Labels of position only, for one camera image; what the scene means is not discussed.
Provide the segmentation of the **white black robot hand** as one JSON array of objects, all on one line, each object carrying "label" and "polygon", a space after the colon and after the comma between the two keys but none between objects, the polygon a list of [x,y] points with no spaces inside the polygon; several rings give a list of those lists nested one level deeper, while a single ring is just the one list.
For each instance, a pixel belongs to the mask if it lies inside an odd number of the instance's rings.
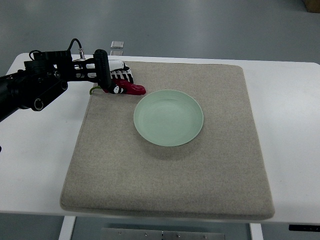
[{"label": "white black robot hand", "polygon": [[110,77],[115,84],[113,92],[115,94],[124,94],[127,92],[127,86],[134,83],[131,69],[122,61],[112,59],[108,61]]}]

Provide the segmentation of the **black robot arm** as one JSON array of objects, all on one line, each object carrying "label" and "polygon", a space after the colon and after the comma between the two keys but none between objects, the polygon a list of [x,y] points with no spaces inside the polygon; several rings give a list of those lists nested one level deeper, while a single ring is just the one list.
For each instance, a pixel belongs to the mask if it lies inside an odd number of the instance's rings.
[{"label": "black robot arm", "polygon": [[92,58],[74,61],[70,50],[37,51],[25,69],[0,78],[0,119],[18,109],[42,111],[68,89],[69,82],[87,81],[114,91],[108,54],[97,49]]}]

